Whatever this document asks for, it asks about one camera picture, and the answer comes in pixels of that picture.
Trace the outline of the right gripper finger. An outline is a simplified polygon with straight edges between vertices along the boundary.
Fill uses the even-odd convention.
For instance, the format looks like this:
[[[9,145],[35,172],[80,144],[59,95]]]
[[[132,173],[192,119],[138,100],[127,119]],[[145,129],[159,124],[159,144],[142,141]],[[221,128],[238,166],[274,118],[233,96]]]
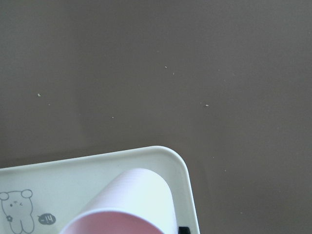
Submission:
[[[179,227],[178,228],[178,234],[190,234],[190,228],[189,227]]]

